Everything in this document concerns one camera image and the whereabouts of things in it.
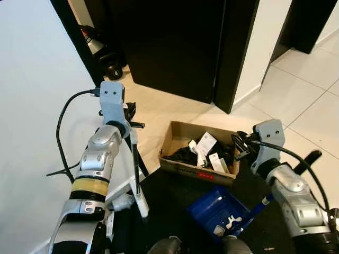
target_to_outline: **black table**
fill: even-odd
[[[117,253],[147,253],[154,243],[171,235],[178,236],[191,254],[222,253],[221,246],[215,244],[185,210],[215,184],[159,169],[141,185],[150,208],[149,216],[142,219],[136,204],[130,210],[115,214],[113,249]],[[270,192],[260,177],[249,172],[245,163],[228,189],[249,209]],[[295,253],[276,202],[262,211],[239,238],[255,254]]]

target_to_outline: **black door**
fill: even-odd
[[[133,80],[210,103],[224,0],[110,0]]]

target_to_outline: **cardboard box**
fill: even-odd
[[[160,168],[181,175],[206,180],[218,185],[231,185],[239,171],[238,161],[234,160],[232,166],[228,165],[230,174],[227,174],[163,158],[164,156],[172,155],[180,148],[187,147],[192,139],[200,139],[206,131],[224,144],[233,144],[231,135],[237,135],[237,133],[233,131],[172,121],[168,126],[163,145],[158,155]]]

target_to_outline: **white tile floor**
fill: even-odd
[[[122,82],[127,101],[137,102],[139,150],[150,172],[159,167],[157,153],[170,120],[251,132],[267,119],[285,125],[285,147],[305,157],[314,149],[323,156],[313,165],[330,207],[339,207],[339,34],[311,54],[290,50],[273,63],[261,91],[227,115],[216,106],[196,102],[133,83],[129,73]],[[293,166],[297,162],[282,155]],[[322,200],[310,175],[305,179]]]

